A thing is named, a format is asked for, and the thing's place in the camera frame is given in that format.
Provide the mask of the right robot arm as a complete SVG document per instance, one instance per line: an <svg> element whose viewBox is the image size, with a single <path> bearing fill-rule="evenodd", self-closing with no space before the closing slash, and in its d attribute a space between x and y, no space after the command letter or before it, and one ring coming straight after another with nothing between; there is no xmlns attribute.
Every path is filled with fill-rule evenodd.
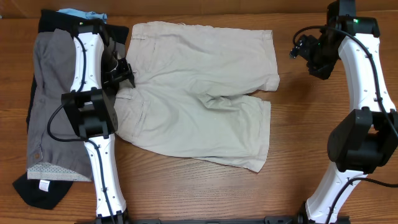
<svg viewBox="0 0 398 224"><path fill-rule="evenodd" d="M304 58L309 74L322 80L342 61L350 112L329 135L330 164L320 185L298 214L282 217L282 223L348 223L349 218L338 214L341 207L397 148L397 109L382 73L377 20L357 16L354 1L337 0L328 5L326 24L319 31L319 37L297 31L290 56Z"/></svg>

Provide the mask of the beige shorts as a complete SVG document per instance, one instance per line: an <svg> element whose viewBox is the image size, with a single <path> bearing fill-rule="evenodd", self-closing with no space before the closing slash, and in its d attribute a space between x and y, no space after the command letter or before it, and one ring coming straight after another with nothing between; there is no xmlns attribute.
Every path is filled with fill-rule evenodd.
<svg viewBox="0 0 398 224"><path fill-rule="evenodd" d="M116 95L118 136L142 149L259 172L267 159L276 91L273 32L135 24L126 59L134 84Z"/></svg>

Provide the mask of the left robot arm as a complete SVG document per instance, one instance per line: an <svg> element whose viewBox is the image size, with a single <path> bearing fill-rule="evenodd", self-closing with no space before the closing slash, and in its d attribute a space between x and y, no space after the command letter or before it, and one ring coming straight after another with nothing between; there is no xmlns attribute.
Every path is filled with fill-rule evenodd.
<svg viewBox="0 0 398 224"><path fill-rule="evenodd" d="M75 77L70 92L62 95L62 106L90 158L96 190L94 222L130 223L116 167L118 117L111 97L121 82L133 83L134 75L102 20L79 22L73 28L73 41Z"/></svg>

